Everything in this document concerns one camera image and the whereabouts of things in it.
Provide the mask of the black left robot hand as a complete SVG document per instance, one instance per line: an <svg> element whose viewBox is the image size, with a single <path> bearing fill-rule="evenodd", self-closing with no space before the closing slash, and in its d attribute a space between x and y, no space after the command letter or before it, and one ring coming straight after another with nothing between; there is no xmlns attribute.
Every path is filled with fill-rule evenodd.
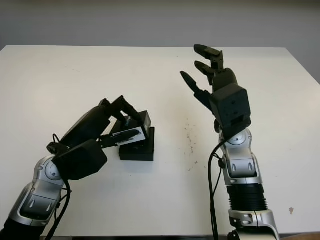
<svg viewBox="0 0 320 240"><path fill-rule="evenodd" d="M54 134L52 136L53 141L47 145L47 150L51 154L59 155L89 140L98 141L103 149L115 147L118 143L138 134L136 130L130 130L129 133L121 133L118 136L103 135L103 132L111 123L110 117L116 118L122 126L126 124L126 119L122 112L137 121L140 126L143 124L140 114L122 95L112 103L104 98L98 106L85 113L62 139L59 140L57 135Z"/></svg>

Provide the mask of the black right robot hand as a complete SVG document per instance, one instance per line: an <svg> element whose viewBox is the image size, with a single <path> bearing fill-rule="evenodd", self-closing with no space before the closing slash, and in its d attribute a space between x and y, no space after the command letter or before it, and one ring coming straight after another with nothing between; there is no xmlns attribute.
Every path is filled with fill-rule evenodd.
<svg viewBox="0 0 320 240"><path fill-rule="evenodd" d="M223 130L229 129L232 127L232 120L227 117L226 113L223 113L222 108L218 107L218 104L224 104L226 101L218 100L217 103L214 103L213 94L217 94L219 90L230 84L237 84L237 78L230 68L224 67L224 56L221 50L201 44L195 44L193 49L197 54L210 61L210 66L200 61L195 61L194 65L207 77L213 92L209 93L207 90L201 90L188 73L181 71L180 74L193 91L193 96L215 116L216 126Z"/></svg>

